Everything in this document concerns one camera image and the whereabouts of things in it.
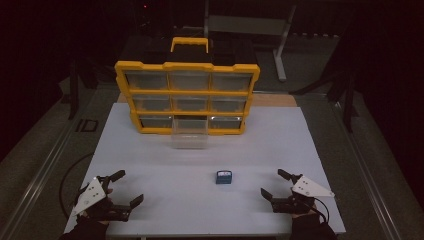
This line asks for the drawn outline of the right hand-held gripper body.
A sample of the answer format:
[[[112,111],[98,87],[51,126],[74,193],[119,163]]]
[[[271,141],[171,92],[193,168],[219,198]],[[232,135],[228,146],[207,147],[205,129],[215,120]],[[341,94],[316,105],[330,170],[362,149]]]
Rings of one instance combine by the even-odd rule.
[[[313,209],[317,197],[334,197],[335,194],[305,177],[304,175],[292,175],[292,195],[287,198],[274,198],[271,201],[275,213],[301,214]]]

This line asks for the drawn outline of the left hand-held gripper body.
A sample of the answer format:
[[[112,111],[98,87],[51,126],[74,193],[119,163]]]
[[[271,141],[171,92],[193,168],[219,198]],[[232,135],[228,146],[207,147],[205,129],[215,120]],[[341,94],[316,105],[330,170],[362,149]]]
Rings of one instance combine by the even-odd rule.
[[[76,197],[76,202],[73,210],[71,211],[72,217],[80,217],[79,213],[91,207],[96,202],[105,197],[106,191],[109,189],[109,184],[112,182],[105,177],[94,177],[93,180],[83,189],[80,190],[79,195]],[[106,205],[105,213],[94,215],[91,217],[97,221],[123,221],[129,219],[131,208],[124,205],[115,205],[113,202]]]

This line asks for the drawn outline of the small blue box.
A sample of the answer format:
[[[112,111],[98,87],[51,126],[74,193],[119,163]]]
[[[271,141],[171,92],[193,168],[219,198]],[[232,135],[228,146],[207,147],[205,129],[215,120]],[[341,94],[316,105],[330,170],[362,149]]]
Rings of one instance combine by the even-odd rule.
[[[216,173],[217,184],[231,184],[232,183],[232,172],[230,170],[221,170]]]

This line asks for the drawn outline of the clear plastic drawer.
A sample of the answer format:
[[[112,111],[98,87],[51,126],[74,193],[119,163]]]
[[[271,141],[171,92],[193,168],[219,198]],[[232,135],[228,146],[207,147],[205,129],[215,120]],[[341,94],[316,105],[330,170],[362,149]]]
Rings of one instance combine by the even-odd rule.
[[[207,118],[204,116],[175,116],[171,143],[176,149],[203,149],[207,146]]]

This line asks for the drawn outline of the person's left hand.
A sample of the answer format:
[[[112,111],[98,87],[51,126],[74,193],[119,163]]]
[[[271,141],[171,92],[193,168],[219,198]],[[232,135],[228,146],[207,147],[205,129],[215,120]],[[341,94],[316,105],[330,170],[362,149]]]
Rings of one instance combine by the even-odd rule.
[[[87,219],[93,217],[94,215],[99,215],[100,213],[105,213],[106,205],[109,205],[112,203],[112,200],[108,197],[110,193],[112,193],[112,189],[108,189],[105,193],[105,197],[96,202],[91,207],[85,209],[84,211],[81,211],[79,213],[80,217],[85,217]]]

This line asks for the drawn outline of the person's right hand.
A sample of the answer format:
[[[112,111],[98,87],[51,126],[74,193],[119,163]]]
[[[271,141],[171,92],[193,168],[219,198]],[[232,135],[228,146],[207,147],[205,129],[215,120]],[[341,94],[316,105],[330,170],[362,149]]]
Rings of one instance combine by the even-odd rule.
[[[304,217],[304,216],[310,216],[310,215],[317,215],[317,213],[313,210],[310,210],[307,213],[301,213],[301,214],[291,214],[292,219]]]

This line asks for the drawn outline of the black stand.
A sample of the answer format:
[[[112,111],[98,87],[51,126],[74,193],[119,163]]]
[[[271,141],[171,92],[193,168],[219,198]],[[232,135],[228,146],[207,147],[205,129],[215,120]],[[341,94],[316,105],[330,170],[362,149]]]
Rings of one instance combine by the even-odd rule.
[[[79,86],[78,86],[78,71],[77,61],[73,59],[70,64],[70,113],[69,120],[73,120],[79,108]]]
[[[344,97],[344,107],[342,120],[343,124],[349,132],[352,132],[352,114],[353,114],[353,98],[356,73],[349,68],[336,70],[332,73],[324,74],[317,81],[300,88],[290,91],[291,95],[304,95],[317,89],[325,84],[330,83],[331,87],[326,93],[326,98],[329,102],[338,102],[341,97]]]

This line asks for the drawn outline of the set of clear cabinet drawers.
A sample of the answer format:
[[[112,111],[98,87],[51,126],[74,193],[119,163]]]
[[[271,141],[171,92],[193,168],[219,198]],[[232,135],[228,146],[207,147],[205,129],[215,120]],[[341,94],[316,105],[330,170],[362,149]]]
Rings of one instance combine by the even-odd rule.
[[[125,80],[143,130],[239,134],[248,115],[253,75],[127,71]]]

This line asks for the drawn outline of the yellow and black drawer cabinet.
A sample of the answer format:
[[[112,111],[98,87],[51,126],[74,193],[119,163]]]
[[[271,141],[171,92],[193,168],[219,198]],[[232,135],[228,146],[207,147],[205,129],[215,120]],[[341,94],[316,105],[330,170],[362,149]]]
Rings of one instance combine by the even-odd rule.
[[[255,54],[250,42],[230,40],[211,43],[206,38],[174,37],[152,40],[148,37],[133,37],[128,40],[115,64],[116,81],[129,106],[132,123],[143,134],[170,134],[171,130],[143,130],[129,102],[125,73],[127,71],[202,71],[215,73],[250,73],[253,75],[249,90],[248,115],[253,101],[253,88],[260,75]],[[246,128],[245,118],[243,133]]]

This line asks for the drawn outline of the grey metal stand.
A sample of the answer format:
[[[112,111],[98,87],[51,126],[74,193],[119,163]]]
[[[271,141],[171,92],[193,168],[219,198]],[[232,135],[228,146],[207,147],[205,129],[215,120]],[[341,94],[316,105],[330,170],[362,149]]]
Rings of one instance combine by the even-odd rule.
[[[205,0],[204,10],[204,35],[208,37],[211,32],[227,32],[238,34],[259,34],[278,36],[279,45],[273,49],[273,59],[280,82],[287,80],[283,64],[282,53],[288,39],[297,4],[291,0],[281,0],[285,6],[282,8],[282,18],[258,18],[242,16],[217,15],[211,12],[211,2]]]

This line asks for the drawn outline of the metal floor rail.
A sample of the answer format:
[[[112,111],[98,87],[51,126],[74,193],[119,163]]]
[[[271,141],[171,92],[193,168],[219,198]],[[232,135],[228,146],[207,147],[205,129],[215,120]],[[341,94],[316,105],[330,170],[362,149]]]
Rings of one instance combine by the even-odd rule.
[[[98,92],[80,95],[74,119],[56,102],[0,163],[0,240],[56,240],[67,219],[58,189],[67,167],[79,158],[71,149],[78,122]]]
[[[343,134],[347,138],[349,148],[353,152],[354,162],[359,169],[359,175],[360,175],[361,181],[368,194],[368,197],[373,206],[374,212],[380,222],[380,225],[386,236],[386,239],[387,240],[403,240],[394,222],[394,219],[387,207],[387,204],[380,190],[378,189],[377,184],[368,166],[366,165],[365,158],[359,149],[355,136],[348,131],[347,127],[345,126],[343,122],[343,119],[342,119],[343,110],[342,110],[341,104],[338,102],[330,103],[330,107],[335,114],[335,118],[338,122],[338,125],[340,126]]]

